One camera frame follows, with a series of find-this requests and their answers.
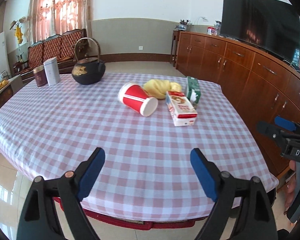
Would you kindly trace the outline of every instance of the red paper cup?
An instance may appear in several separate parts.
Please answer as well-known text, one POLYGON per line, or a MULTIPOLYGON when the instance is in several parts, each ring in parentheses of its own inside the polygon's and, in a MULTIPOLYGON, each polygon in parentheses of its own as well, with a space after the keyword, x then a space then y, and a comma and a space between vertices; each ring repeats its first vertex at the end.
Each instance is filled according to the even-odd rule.
POLYGON ((157 99, 148 93, 137 83, 129 82, 123 85, 119 91, 120 102, 147 117, 157 109, 157 99))

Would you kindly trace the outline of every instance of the hat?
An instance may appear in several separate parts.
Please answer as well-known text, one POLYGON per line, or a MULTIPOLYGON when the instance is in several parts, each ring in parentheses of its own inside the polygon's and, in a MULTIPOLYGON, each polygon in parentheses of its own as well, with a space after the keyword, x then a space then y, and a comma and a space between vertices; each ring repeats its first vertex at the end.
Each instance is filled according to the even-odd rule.
POLYGON ((13 22, 10 24, 10 30, 14 27, 14 25, 15 25, 16 23, 17 23, 16 21, 13 21, 13 22))
POLYGON ((19 22, 20 22, 20 23, 25 23, 25 22, 26 22, 26 17, 23 16, 22 18, 20 18, 20 19, 19 19, 19 22))

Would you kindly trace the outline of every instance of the food box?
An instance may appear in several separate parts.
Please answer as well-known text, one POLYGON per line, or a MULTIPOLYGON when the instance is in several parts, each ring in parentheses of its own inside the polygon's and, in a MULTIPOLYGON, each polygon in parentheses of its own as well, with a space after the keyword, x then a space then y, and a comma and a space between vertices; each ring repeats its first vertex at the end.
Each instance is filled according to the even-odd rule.
POLYGON ((201 90, 199 86, 199 82, 196 78, 187 77, 187 92, 186 92, 188 100, 193 105, 194 109, 197 109, 197 105, 200 100, 201 90))
POLYGON ((197 111, 194 109, 185 94, 167 91, 165 102, 168 105, 174 126, 194 125, 197 111))

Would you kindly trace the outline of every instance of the human hand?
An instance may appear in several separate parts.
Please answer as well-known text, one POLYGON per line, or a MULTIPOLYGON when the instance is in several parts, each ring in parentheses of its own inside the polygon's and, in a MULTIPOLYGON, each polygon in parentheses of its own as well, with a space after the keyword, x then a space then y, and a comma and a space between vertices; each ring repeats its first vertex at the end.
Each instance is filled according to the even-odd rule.
MULTIPOLYGON (((290 161, 289 163, 290 169, 296 171, 296 162, 290 161)), ((294 199, 294 190, 296 187, 296 174, 288 182, 288 189, 286 191, 286 199, 285 199, 285 207, 288 208, 291 206, 293 199, 294 199)))

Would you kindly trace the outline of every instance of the baseboard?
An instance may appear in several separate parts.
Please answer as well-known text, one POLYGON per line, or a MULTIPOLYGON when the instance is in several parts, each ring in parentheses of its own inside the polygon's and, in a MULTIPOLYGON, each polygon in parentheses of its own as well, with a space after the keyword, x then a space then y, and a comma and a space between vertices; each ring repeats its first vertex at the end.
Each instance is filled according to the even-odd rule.
POLYGON ((105 54, 100 58, 105 62, 120 62, 120 61, 160 61, 170 62, 169 54, 157 53, 121 53, 121 54, 105 54))

